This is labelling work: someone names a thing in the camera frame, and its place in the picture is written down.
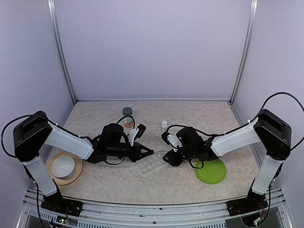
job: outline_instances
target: beige plate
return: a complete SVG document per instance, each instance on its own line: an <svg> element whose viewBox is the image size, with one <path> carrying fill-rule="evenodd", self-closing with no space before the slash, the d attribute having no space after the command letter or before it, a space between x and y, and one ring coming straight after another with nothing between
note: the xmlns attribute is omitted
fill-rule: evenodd
<svg viewBox="0 0 304 228"><path fill-rule="evenodd" d="M64 155L68 155L70 157L72 157L75 161L75 172L74 175L72 177L70 177L69 179L63 180L60 178L57 178L54 176L54 174L52 173L52 165L54 163L54 161L59 158L60 156L64 156ZM76 155L73 155L71 153L68 153L66 151L61 151L60 153L56 154L54 157L52 157L48 164L47 164L47 170L50 173L51 177L54 179L54 181L56 182L57 185L66 185L66 184L70 184L72 183L74 180L77 179L77 177L80 175L81 170L82 170L82 160L77 157Z"/></svg>

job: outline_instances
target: beige table surface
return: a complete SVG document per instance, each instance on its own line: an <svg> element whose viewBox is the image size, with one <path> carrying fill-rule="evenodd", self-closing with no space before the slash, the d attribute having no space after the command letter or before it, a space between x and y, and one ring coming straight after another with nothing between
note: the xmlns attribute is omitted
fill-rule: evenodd
<svg viewBox="0 0 304 228"><path fill-rule="evenodd" d="M226 102L106 101L78 102L65 128L93 138L100 134L105 125L121 118L122 109L126 106L133 109L136 124L142 123L147 127L137 141L154 149L155 153L165 153L171 149L160 136L162 120L168 121L169 125L193 126L207 133L222 133L238 126ZM59 151L54 148L49 159ZM59 188L64 196L128 204L196 203L247 195L258 173L251 149L245 147L220 159L227 167L227 176L215 185L200 181L195 170L186 162L179 167L165 164L143 175L137 162L125 159L117 166L84 161L78 179Z"/></svg>

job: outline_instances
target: vertical metal post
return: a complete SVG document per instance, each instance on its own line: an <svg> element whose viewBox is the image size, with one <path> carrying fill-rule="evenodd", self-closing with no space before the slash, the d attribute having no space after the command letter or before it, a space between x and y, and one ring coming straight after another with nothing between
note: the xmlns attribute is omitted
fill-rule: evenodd
<svg viewBox="0 0 304 228"><path fill-rule="evenodd" d="M63 70L63 74L64 74L64 78L66 81L66 85L71 97L71 100L73 102L73 105L76 104L77 99L75 96L75 91L72 85L72 81L70 78L70 75L68 73L67 70L67 63L66 63L66 59L63 53L63 48L62 48L62 44L61 44L61 40L60 40L60 33L59 33L59 26L58 26L58 21L57 21L57 15L56 15L56 7L55 7L55 0L47 0L48 3L48 10L50 13L50 17L51 17L51 22L52 22L52 26L53 26L53 31L54 31L54 35L55 35L55 42L56 42L56 46L57 46L57 51L59 54L59 58L60 58L60 63L61 63L61 67Z"/></svg>
<svg viewBox="0 0 304 228"><path fill-rule="evenodd" d="M238 95L239 87L241 85L241 81L243 78L243 73L246 65L246 60L247 56L249 53L249 46L250 46L250 41L252 37L252 32L253 32L253 27L254 27L254 22L256 19L256 13L257 13L257 0L251 0L251 8L250 8L250 14L249 14L249 21L248 21L248 27L247 27L247 33L246 33L246 38L245 38L245 44L244 44L244 49L242 53L242 58L241 62L238 68L237 72L237 79L235 81L232 95L230 97L230 103L234 105L234 102L236 100L236 97Z"/></svg>

